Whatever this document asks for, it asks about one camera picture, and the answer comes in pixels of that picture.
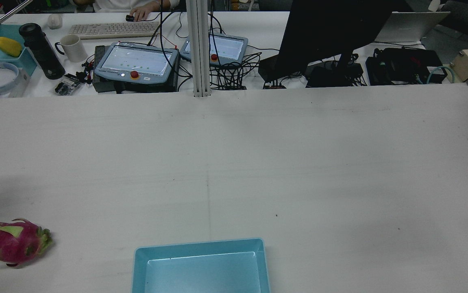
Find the person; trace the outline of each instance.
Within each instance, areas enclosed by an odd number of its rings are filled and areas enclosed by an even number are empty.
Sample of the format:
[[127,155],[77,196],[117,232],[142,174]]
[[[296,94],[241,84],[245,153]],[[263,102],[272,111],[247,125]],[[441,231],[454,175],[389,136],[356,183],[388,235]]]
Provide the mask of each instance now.
[[[129,12],[135,22],[146,20],[151,12],[160,11],[161,0],[73,0],[76,6],[93,5],[95,12]],[[174,9],[180,0],[163,0],[163,11]]]

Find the keyboard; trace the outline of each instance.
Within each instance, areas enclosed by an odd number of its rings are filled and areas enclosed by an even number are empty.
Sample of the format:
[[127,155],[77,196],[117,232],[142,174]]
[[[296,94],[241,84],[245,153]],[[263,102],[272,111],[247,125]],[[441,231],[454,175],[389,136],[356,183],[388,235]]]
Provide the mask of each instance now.
[[123,37],[151,37],[160,22],[112,22],[109,24],[74,24],[70,34],[80,39],[119,39]]

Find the white mug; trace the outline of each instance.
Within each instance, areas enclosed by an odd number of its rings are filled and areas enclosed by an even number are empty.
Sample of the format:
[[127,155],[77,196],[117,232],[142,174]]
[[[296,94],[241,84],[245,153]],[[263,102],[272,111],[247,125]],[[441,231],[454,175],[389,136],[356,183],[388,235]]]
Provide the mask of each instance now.
[[66,55],[71,62],[80,62],[87,58],[82,40],[77,35],[65,35],[61,41],[55,43],[55,49],[62,55]]

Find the desk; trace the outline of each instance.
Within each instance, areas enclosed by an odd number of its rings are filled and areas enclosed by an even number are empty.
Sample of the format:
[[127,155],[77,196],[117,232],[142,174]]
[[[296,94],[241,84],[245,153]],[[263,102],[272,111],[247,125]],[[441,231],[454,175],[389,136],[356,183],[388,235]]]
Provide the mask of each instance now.
[[[50,30],[46,25],[49,14],[17,14],[9,18],[5,24],[25,24],[27,22],[35,22],[40,24],[48,39],[51,43],[55,43],[65,36],[73,24],[93,24],[93,23],[102,23],[102,22],[124,22],[124,13],[67,13],[63,14],[63,26],[56,30]],[[183,45],[185,39],[181,39],[176,36],[176,30],[179,27],[178,22],[179,13],[175,13],[163,26],[163,35],[174,42],[180,48]],[[286,27],[286,21],[288,19],[287,11],[274,11],[274,12],[262,12],[262,11],[251,11],[251,12],[215,12],[215,17],[219,19],[223,29],[228,35],[238,35],[242,37],[247,37],[249,40],[249,45],[252,45],[256,48],[276,48],[279,49],[281,45],[281,39],[283,37],[284,28]],[[187,18],[184,13],[181,16],[182,20],[182,29],[178,34],[182,37],[188,35],[187,29]],[[132,39],[98,39],[98,40],[84,40],[84,45],[87,53],[89,55],[93,54],[94,47],[98,45],[109,45],[113,42],[122,40],[122,41],[133,41],[133,42],[147,42],[150,38],[132,38]],[[163,44],[167,48],[170,48],[169,42],[164,42]],[[366,61],[366,56],[372,56],[373,50],[375,48],[386,48],[386,45],[380,44],[371,44],[364,48],[359,48],[357,52],[360,57],[357,60],[364,67]],[[247,54],[254,52],[259,52],[254,48],[247,48]],[[263,50],[261,58],[267,58],[275,55],[277,52],[274,50]],[[74,74],[75,72],[82,71],[79,63],[72,63],[67,60],[65,56],[60,56],[62,65],[66,69],[66,72]],[[182,61],[182,65],[191,70],[192,67],[187,61]],[[367,72],[364,73],[364,78],[368,82]],[[244,79],[244,85],[248,89],[261,89],[264,81],[257,73],[257,70],[253,70],[247,77]],[[52,89],[57,85],[58,80],[49,80],[47,79],[40,67],[37,67],[36,71],[33,73],[33,76],[30,80],[30,85],[26,89],[27,96],[45,96],[52,95]],[[295,79],[295,80],[286,80],[283,83],[286,87],[305,87],[306,80]],[[192,82],[186,82],[180,89],[181,91],[192,90]],[[96,94],[95,90],[90,85],[84,85],[81,90],[79,90],[77,95],[93,95]]]
[[468,292],[468,87],[0,99],[1,292],[127,293],[143,245],[262,237],[273,293]]

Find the white shirt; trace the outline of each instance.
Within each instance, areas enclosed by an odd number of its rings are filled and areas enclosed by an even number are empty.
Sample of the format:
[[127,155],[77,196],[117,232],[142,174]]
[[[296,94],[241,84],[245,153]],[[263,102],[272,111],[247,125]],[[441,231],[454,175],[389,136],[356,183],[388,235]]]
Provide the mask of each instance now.
[[[93,8],[95,12],[129,12],[131,9],[143,6],[152,0],[95,0]],[[163,0],[169,1],[170,8],[175,8],[180,0]]]

